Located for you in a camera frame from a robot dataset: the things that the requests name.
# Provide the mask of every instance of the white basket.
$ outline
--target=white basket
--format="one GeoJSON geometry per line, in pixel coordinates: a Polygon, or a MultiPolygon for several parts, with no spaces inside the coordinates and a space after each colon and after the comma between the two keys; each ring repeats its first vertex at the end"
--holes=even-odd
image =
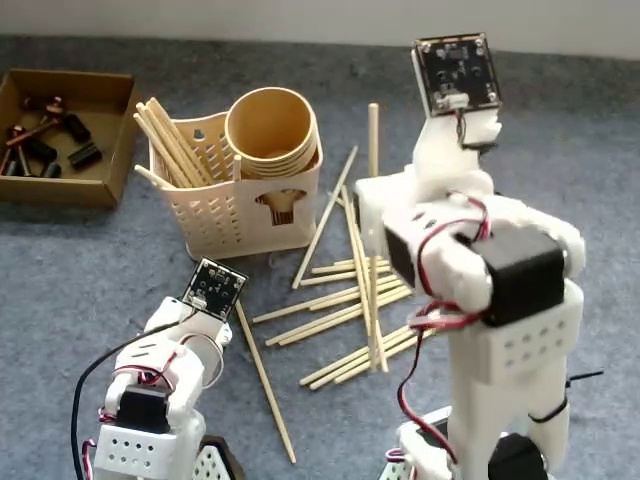
{"type": "MultiPolygon", "coordinates": [[[[233,181],[234,152],[224,135],[226,114],[172,120],[196,154],[206,157],[218,182],[201,188],[160,188],[182,228],[189,255],[219,259],[307,246],[316,229],[313,205],[323,159],[319,136],[311,167],[302,173],[233,181]],[[262,196],[283,190],[304,193],[289,212],[272,212],[262,196]]],[[[172,182],[151,144],[149,152],[151,171],[172,182]]]]}

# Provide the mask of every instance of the white wire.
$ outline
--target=white wire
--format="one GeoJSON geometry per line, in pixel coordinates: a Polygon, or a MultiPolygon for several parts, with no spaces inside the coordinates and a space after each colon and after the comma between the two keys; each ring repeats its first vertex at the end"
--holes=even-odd
{"type": "Polygon", "coordinates": [[[208,383],[202,386],[202,388],[206,390],[207,388],[213,387],[222,376],[222,371],[224,370],[224,357],[222,355],[222,349],[216,343],[216,341],[213,338],[211,338],[209,335],[205,335],[204,333],[187,333],[178,341],[178,343],[180,343],[180,345],[185,345],[190,339],[195,337],[204,338],[207,342],[209,342],[209,344],[213,347],[213,349],[218,354],[218,365],[219,365],[218,371],[216,372],[214,377],[211,379],[211,381],[209,381],[208,383]]]}

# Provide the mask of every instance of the circuit board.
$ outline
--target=circuit board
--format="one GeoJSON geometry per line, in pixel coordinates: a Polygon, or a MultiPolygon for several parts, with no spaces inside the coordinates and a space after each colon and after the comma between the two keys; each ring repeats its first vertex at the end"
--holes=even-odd
{"type": "Polygon", "coordinates": [[[498,108],[500,89],[487,37],[483,33],[416,40],[415,54],[432,116],[454,108],[447,97],[466,94],[465,111],[498,108]]]}
{"type": "Polygon", "coordinates": [[[226,322],[247,278],[225,265],[203,258],[193,272],[182,301],[226,322]]]}

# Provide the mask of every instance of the humanoid robot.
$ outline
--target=humanoid robot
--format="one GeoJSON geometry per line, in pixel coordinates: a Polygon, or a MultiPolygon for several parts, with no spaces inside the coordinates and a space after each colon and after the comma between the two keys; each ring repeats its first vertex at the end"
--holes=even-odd
{"type": "Polygon", "coordinates": [[[485,35],[418,40],[411,56],[427,115],[413,162],[355,187],[365,246],[434,299],[411,323],[448,333],[447,435],[403,405],[403,382],[413,422],[399,429],[401,455],[419,480],[546,480],[567,444],[566,360],[583,306],[571,278],[585,243],[572,225],[497,194],[479,166],[501,129],[485,35]],[[523,418],[525,435],[501,439],[523,418]]]}

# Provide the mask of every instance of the white wall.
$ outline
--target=white wall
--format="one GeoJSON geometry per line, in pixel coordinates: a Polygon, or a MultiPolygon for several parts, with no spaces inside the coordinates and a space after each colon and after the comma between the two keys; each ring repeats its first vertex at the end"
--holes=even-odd
{"type": "Polygon", "coordinates": [[[485,31],[496,50],[634,59],[639,19],[638,0],[0,0],[0,33],[409,45],[485,31]]]}

